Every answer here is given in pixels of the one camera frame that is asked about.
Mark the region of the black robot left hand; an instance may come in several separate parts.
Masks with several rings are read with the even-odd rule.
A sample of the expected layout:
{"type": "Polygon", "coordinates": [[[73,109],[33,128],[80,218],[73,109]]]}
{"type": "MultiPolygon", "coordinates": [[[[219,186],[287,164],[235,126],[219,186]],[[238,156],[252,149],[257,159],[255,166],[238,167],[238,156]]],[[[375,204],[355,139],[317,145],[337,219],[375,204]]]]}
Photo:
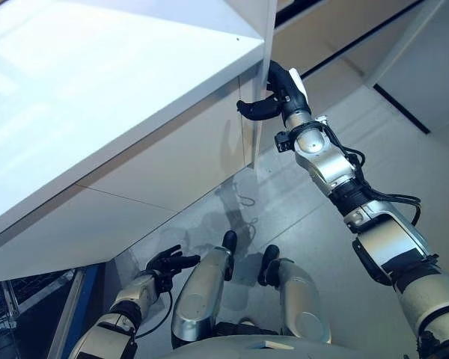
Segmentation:
{"type": "Polygon", "coordinates": [[[196,266],[200,261],[200,255],[184,256],[181,251],[181,245],[175,245],[156,254],[147,263],[145,270],[173,277],[181,273],[183,269],[196,266]]]}

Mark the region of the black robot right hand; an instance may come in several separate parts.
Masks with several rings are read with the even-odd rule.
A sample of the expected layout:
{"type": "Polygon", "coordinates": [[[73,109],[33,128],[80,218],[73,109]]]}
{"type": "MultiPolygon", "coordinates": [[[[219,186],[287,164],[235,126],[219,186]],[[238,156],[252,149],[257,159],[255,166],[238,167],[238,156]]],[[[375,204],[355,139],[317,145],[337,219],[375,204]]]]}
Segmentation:
{"type": "Polygon", "coordinates": [[[265,99],[247,103],[239,100],[237,111],[252,121],[268,120],[278,115],[286,119],[295,112],[311,114],[305,88],[296,69],[284,69],[278,62],[269,62],[266,89],[272,94],[265,99]]]}

